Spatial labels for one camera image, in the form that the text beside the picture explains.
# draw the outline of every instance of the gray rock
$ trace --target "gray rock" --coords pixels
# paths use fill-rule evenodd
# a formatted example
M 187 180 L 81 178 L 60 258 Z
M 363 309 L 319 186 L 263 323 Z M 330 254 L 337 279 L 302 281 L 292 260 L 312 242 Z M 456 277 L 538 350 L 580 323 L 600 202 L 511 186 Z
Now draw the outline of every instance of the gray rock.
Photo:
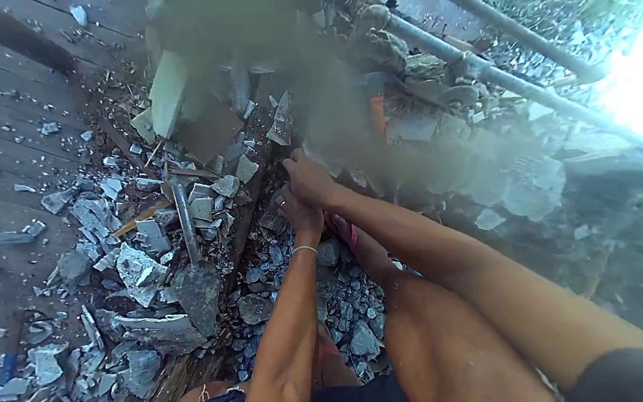
M 217 332 L 220 283 L 219 269 L 209 263 L 204 263 L 201 267 L 188 265 L 179 269 L 171 281 L 181 306 L 204 336 L 209 337 Z
M 252 267 L 247 270 L 247 276 L 245 277 L 246 283 L 254 283 L 262 278 L 264 272 L 259 267 Z
M 212 189 L 219 195 L 224 195 L 228 198 L 234 198 L 239 190 L 239 179 L 235 176 L 227 175 L 224 178 L 217 180 Z
M 242 320 L 250 325 L 267 321 L 272 316 L 272 302 L 257 295 L 247 295 L 237 300 Z
M 64 280 L 64 285 L 69 293 L 74 293 L 92 265 L 88 256 L 79 251 L 67 252 L 58 259 L 58 275 Z
M 15 245 L 34 242 L 36 236 L 29 233 L 0 232 L 0 245 Z
M 279 267 L 284 263 L 284 256 L 276 244 L 269 245 L 269 256 L 272 257 L 272 264 Z
M 327 267 L 335 267 L 339 263 L 339 242 L 336 239 L 319 244 L 317 263 Z
M 136 178 L 136 188 L 141 191 L 155 191 L 160 188 L 161 184 L 163 184 L 163 182 L 160 180 Z
M 213 200 L 210 197 L 196 198 L 188 206 L 190 216 L 212 222 Z
M 116 268 L 131 297 L 143 307 L 150 306 L 158 286 L 165 280 L 169 270 L 127 243 L 121 246 Z
M 160 355 L 155 351 L 130 351 L 127 358 L 130 367 L 124 371 L 126 386 L 138 398 L 145 398 L 160 369 Z
M 139 233 L 147 236 L 146 245 L 149 247 L 149 250 L 156 252 L 170 250 L 170 240 L 168 240 L 168 237 L 163 233 L 155 220 L 139 220 L 136 226 Z
M 246 184 L 253 176 L 255 176 L 257 169 L 259 169 L 258 163 L 255 163 L 242 155 L 239 157 L 239 164 L 237 165 L 237 173 L 235 173 L 235 175 Z
M 40 346 L 29 349 L 29 360 L 33 363 L 34 373 L 36 374 L 36 384 L 47 386 L 58 380 L 64 371 L 58 365 L 58 355 L 68 349 L 68 343 Z
M 166 227 L 169 224 L 178 222 L 180 220 L 180 217 L 178 216 L 177 211 L 170 208 L 163 208 L 162 210 L 155 211 L 154 219 L 162 227 Z
M 379 341 L 369 328 L 369 325 L 363 321 L 357 321 L 354 325 L 351 351 L 354 355 L 367 358 L 376 358 L 381 352 Z

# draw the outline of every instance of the wooden plank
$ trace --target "wooden plank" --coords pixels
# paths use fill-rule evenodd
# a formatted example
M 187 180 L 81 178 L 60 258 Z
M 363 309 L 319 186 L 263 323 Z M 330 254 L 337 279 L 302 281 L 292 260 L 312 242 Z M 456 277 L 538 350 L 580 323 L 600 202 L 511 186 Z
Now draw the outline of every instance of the wooden plank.
M 74 177 L 78 170 L 79 164 L 71 160 L 0 138 L 0 171 L 55 182 Z
M 75 0 L 33 0 L 54 7 L 68 14 L 68 6 L 82 5 Z M 103 28 L 127 35 L 137 36 L 145 30 L 148 16 L 145 1 L 141 0 L 87 0 L 84 8 L 89 23 L 100 23 Z
M 118 65 L 117 57 L 120 55 L 121 46 L 131 49 L 137 42 L 135 39 L 110 29 L 89 24 L 86 31 L 90 32 L 93 37 L 86 36 L 77 39 L 75 44 L 71 44 L 61 35 L 60 31 L 71 33 L 81 29 L 73 16 L 31 0 L 0 0 L 0 7 L 6 7 L 19 21 L 27 19 L 38 21 L 43 25 L 43 35 L 51 41 L 60 44 L 83 60 L 108 68 Z

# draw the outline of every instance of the scaffolding pipe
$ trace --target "scaffolding pipe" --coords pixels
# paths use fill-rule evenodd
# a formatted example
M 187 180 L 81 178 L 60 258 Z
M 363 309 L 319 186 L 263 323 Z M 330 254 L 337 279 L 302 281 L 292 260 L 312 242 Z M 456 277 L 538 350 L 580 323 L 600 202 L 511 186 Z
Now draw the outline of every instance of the scaffolding pipe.
M 76 70 L 76 60 L 68 50 L 1 9 L 0 44 L 63 75 L 68 76 Z
M 598 65 L 592 66 L 577 59 L 570 53 L 559 49 L 542 36 L 515 22 L 481 0 L 451 0 L 454 4 L 468 10 L 491 26 L 512 36 L 530 49 L 555 60 L 561 66 L 569 68 L 576 76 L 589 82 L 606 77 L 607 71 Z

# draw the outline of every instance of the stone fragment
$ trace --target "stone fragment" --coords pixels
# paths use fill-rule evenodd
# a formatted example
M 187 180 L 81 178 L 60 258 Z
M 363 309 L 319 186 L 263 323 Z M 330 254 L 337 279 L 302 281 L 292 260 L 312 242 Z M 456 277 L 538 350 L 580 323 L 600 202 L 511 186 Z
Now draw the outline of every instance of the stone fragment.
M 29 360 L 33 363 L 34 373 L 36 374 L 36 384 L 47 386 L 58 380 L 64 373 L 58 365 L 58 355 L 68 349 L 68 343 L 40 346 L 29 349 Z
M 354 355 L 364 356 L 366 358 L 376 358 L 381 349 L 379 348 L 379 341 L 369 325 L 360 320 L 354 325 L 354 336 L 351 343 L 351 351 Z
M 191 264 L 178 269 L 171 281 L 181 306 L 190 315 L 198 331 L 206 337 L 217 332 L 220 284 L 219 269 L 209 263 L 202 263 L 202 266 Z
M 58 275 L 64 280 L 69 293 L 74 290 L 92 266 L 92 261 L 83 252 L 71 251 L 58 259 Z
M 41 198 L 41 206 L 46 208 L 50 213 L 57 215 L 78 193 L 79 189 L 70 188 L 66 191 L 49 194 Z
M 212 222 L 213 200 L 210 197 L 196 198 L 189 204 L 190 216 Z
M 317 263 L 327 267 L 335 267 L 339 262 L 340 244 L 336 239 L 327 240 L 319 243 L 317 248 Z
M 237 300 L 237 306 L 242 320 L 250 325 L 267 321 L 272 316 L 272 302 L 257 295 L 241 297 Z
M 224 178 L 217 180 L 212 189 L 219 195 L 224 195 L 228 198 L 234 198 L 239 189 L 239 179 L 235 176 L 227 175 Z
M 36 240 L 36 236 L 29 233 L 0 232 L 0 245 L 26 244 Z
M 242 155 L 239 157 L 239 164 L 237 165 L 237 173 L 235 176 L 246 184 L 253 176 L 255 176 L 257 169 L 259 169 L 259 163 L 255 163 L 249 160 L 247 156 Z
M 168 251 L 170 250 L 170 240 L 168 236 L 163 233 L 158 223 L 153 220 L 139 220 L 137 222 L 138 232 L 147 236 L 147 245 L 152 251 Z
M 143 307 L 150 306 L 158 286 L 165 280 L 169 270 L 128 243 L 121 246 L 116 268 L 131 297 Z
M 480 212 L 480 215 L 478 215 L 478 218 L 475 220 L 475 224 L 480 229 L 493 230 L 506 220 L 506 218 L 498 215 L 494 210 L 486 208 Z
M 129 368 L 121 372 L 126 386 L 138 398 L 145 398 L 160 369 L 160 355 L 155 351 L 130 351 L 126 356 Z
M 27 185 L 14 185 L 13 190 L 16 192 L 36 192 L 36 189 Z
M 155 191 L 160 189 L 161 184 L 163 184 L 163 182 L 160 180 L 136 178 L 136 188 L 141 191 Z

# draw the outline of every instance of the metal rod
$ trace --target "metal rod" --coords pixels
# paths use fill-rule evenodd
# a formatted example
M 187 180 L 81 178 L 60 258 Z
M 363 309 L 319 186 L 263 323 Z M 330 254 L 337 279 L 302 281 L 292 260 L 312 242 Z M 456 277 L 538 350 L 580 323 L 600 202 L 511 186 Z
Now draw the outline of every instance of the metal rod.
M 0 44 L 63 75 L 70 75 L 76 70 L 76 60 L 68 50 L 1 9 Z
M 192 224 L 190 212 L 187 209 L 187 196 L 185 196 L 185 186 L 182 181 L 176 178 L 168 180 L 170 187 L 173 189 L 173 197 L 175 199 L 175 206 L 178 209 L 180 217 L 180 227 L 183 229 L 183 238 L 185 239 L 185 246 L 190 256 L 190 261 L 199 262 L 202 260 L 202 253 L 200 252 L 200 245 L 197 244 L 195 239 L 195 227 Z
M 561 66 L 572 70 L 577 76 L 591 79 L 592 82 L 606 77 L 607 71 L 600 66 L 592 66 L 577 59 L 570 53 L 559 49 L 542 36 L 515 22 L 505 14 L 483 3 L 481 0 L 451 0 L 456 5 L 480 17 L 483 21 L 519 40 L 530 49 L 555 60 Z
M 397 34 L 406 41 L 420 44 L 424 50 L 442 60 L 453 62 L 465 58 L 471 65 L 480 68 L 480 78 L 494 82 L 522 97 L 555 109 L 568 117 L 585 121 L 596 127 L 601 127 L 609 133 L 621 135 L 634 143 L 641 144 L 643 147 L 643 137 L 634 133 L 629 128 L 616 124 L 612 122 L 612 120 L 606 119 L 601 114 L 593 112 L 582 105 L 577 105 L 561 96 L 557 96 L 552 92 L 548 92 L 543 88 L 532 85 L 503 70 L 495 68 L 489 61 L 475 54 L 464 53 L 395 15 L 390 15 L 385 29 L 393 34 Z

